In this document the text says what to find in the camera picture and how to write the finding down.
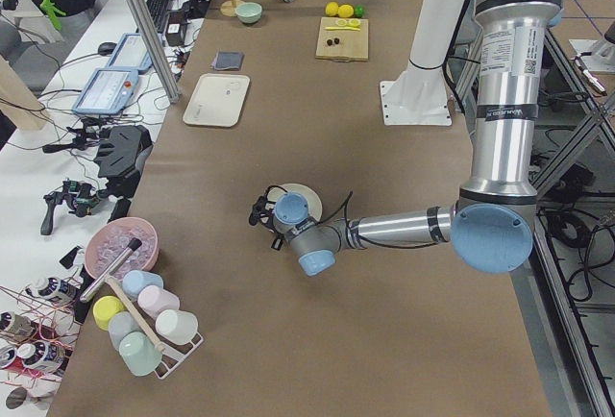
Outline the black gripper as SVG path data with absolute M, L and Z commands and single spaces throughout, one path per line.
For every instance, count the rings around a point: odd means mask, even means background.
M 272 184 L 265 188 L 264 192 L 258 196 L 256 201 L 252 205 L 251 212 L 248 217 L 248 223 L 251 226 L 258 224 L 263 225 L 267 230 L 275 233 L 277 230 L 274 225 L 274 207 L 277 203 L 276 199 L 271 199 L 270 194 L 278 190 L 281 194 L 288 192 L 283 186 Z

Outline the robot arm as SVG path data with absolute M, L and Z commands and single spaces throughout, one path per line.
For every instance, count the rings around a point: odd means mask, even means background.
M 443 65 L 465 0 L 424 0 L 406 70 L 381 83 L 388 125 L 445 125 L 448 111 Z M 471 175 L 447 208 L 351 220 L 345 208 L 315 219 L 307 198 L 284 190 L 260 196 L 249 216 L 297 254 L 313 276 L 338 252 L 369 246 L 420 249 L 451 243 L 462 260 L 487 273 L 523 264 L 532 251 L 536 189 L 529 161 L 542 54 L 548 27 L 562 0 L 475 0 L 482 32 L 479 91 Z

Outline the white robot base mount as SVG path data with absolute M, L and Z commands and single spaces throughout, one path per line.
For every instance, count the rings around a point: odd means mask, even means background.
M 395 81 L 381 82 L 387 126 L 449 126 L 442 65 L 464 0 L 423 0 L 408 65 Z

